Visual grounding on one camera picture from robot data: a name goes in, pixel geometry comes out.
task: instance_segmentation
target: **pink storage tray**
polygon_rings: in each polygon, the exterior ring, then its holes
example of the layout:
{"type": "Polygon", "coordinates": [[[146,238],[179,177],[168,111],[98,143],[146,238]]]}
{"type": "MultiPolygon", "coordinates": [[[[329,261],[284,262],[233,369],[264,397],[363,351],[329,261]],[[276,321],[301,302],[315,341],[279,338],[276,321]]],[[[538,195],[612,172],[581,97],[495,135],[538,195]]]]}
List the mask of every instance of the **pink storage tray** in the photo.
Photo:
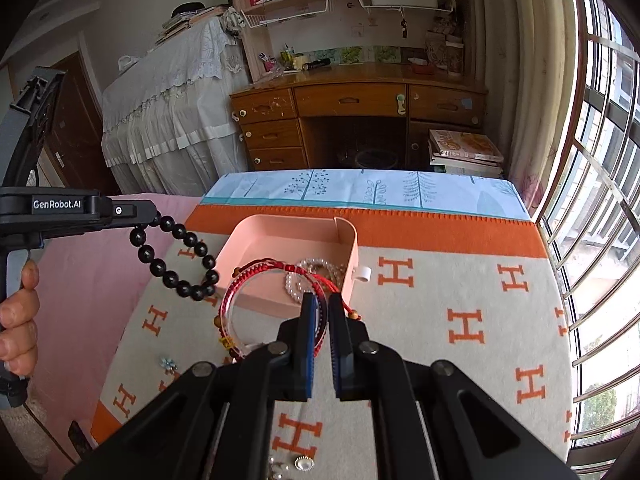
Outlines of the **pink storage tray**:
{"type": "MultiPolygon", "coordinates": [[[[356,229],[344,218],[249,216],[236,226],[217,257],[219,294],[226,293],[236,267],[260,258],[274,258],[288,264],[305,258],[324,258],[336,266],[346,266],[342,297],[349,303],[353,269],[358,266],[356,229]]],[[[285,277],[284,272],[274,270],[251,278],[236,296],[235,303],[269,316],[299,316],[300,305],[287,294],[285,277]]]]}

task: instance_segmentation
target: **metal window grille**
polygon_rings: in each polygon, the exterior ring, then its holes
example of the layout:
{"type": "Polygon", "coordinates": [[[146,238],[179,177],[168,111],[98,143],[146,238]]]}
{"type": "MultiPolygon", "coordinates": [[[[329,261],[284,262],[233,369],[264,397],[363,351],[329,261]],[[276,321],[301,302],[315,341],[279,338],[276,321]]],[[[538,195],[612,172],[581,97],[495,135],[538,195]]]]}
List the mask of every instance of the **metal window grille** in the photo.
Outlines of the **metal window grille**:
{"type": "Polygon", "coordinates": [[[575,3],[575,131],[538,225],[571,336],[568,464],[593,480],[640,420],[640,57],[603,0],[575,3]]]}

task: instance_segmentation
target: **pink bedsheet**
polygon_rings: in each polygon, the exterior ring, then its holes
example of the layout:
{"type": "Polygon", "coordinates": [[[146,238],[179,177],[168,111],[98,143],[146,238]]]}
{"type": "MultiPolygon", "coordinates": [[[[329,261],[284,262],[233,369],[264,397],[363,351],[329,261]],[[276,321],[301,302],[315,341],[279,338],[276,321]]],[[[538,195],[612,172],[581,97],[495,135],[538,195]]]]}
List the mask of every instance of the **pink bedsheet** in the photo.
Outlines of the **pink bedsheet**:
{"type": "MultiPolygon", "coordinates": [[[[152,200],[162,214],[184,222],[199,198],[145,193],[123,198],[152,200]]],[[[33,376],[47,410],[47,427],[77,458],[66,432],[78,421],[89,436],[94,409],[130,314],[151,279],[129,243],[129,229],[50,240],[40,260],[40,357],[33,376]]],[[[172,237],[147,229],[148,243],[164,257],[172,237]]],[[[70,468],[55,448],[48,480],[70,468]]]]}

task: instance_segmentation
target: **finger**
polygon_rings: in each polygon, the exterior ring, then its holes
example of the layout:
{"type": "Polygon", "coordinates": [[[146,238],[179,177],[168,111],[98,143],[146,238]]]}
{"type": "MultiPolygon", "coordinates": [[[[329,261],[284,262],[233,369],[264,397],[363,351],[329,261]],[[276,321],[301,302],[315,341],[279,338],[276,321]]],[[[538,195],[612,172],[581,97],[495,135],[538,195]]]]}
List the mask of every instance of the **finger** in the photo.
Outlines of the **finger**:
{"type": "Polygon", "coordinates": [[[21,288],[0,306],[0,324],[14,328],[33,319],[40,308],[40,300],[35,290],[21,288]]]}
{"type": "Polygon", "coordinates": [[[0,360],[10,361],[36,346],[38,330],[33,321],[0,333],[0,360]]]}
{"type": "Polygon", "coordinates": [[[4,367],[16,375],[31,375],[38,361],[38,347],[34,346],[24,354],[18,355],[15,359],[6,361],[4,367]]]}
{"type": "Polygon", "coordinates": [[[22,281],[22,286],[27,290],[33,290],[36,288],[36,285],[38,285],[38,282],[40,281],[40,271],[38,270],[36,262],[33,260],[27,260],[22,268],[20,279],[22,281]]]}

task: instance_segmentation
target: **black bead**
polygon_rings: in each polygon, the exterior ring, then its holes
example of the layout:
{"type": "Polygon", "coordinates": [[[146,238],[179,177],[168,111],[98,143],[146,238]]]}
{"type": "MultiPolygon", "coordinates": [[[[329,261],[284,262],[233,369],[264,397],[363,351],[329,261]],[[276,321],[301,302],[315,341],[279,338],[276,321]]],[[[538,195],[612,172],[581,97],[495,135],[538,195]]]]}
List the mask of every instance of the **black bead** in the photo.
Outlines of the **black bead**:
{"type": "Polygon", "coordinates": [[[179,281],[178,273],[174,270],[166,270],[162,275],[162,282],[166,288],[175,288],[179,281]]]}
{"type": "Polygon", "coordinates": [[[176,224],[171,230],[171,234],[176,240],[182,240],[184,238],[184,235],[187,234],[187,228],[182,224],[176,224]]]}
{"type": "Polygon", "coordinates": [[[144,264],[150,264],[155,257],[154,248],[150,245],[143,245],[138,249],[138,259],[144,264]]]}
{"type": "Polygon", "coordinates": [[[196,256],[207,256],[207,245],[204,242],[198,242],[193,247],[193,252],[196,253],[196,256]]]}
{"type": "Polygon", "coordinates": [[[155,258],[150,264],[149,264],[149,269],[151,270],[151,273],[156,276],[157,278],[159,278],[160,276],[162,276],[164,274],[164,272],[166,271],[166,263],[161,260],[160,258],[155,258]]]}
{"type": "Polygon", "coordinates": [[[171,230],[174,228],[174,225],[175,225],[174,219],[171,218],[170,216],[163,216],[160,219],[160,228],[165,233],[171,232],[171,230]]]}
{"type": "Polygon", "coordinates": [[[202,265],[205,269],[213,269],[213,267],[216,266],[216,259],[213,254],[207,254],[207,256],[202,259],[202,265]]]}
{"type": "Polygon", "coordinates": [[[215,285],[220,279],[220,275],[218,274],[216,269],[209,269],[207,272],[205,272],[204,278],[206,282],[209,282],[215,285]]]}
{"type": "Polygon", "coordinates": [[[205,296],[213,296],[216,293],[216,286],[213,283],[203,283],[202,288],[204,289],[205,296]]]}
{"type": "Polygon", "coordinates": [[[191,285],[186,280],[180,280],[175,291],[181,298],[188,298],[191,295],[191,285]]]}
{"type": "Polygon", "coordinates": [[[129,241],[134,247],[140,247],[146,242],[146,233],[139,227],[135,227],[129,233],[129,241]]]}
{"type": "Polygon", "coordinates": [[[158,227],[160,225],[160,219],[162,218],[162,214],[158,211],[156,212],[155,218],[149,224],[151,227],[158,227]]]}
{"type": "Polygon", "coordinates": [[[193,247],[198,243],[198,235],[196,233],[188,232],[184,235],[182,243],[184,243],[187,247],[193,247]]]}
{"type": "Polygon", "coordinates": [[[191,299],[193,301],[202,301],[204,300],[204,288],[199,285],[193,285],[191,287],[191,299]]]}

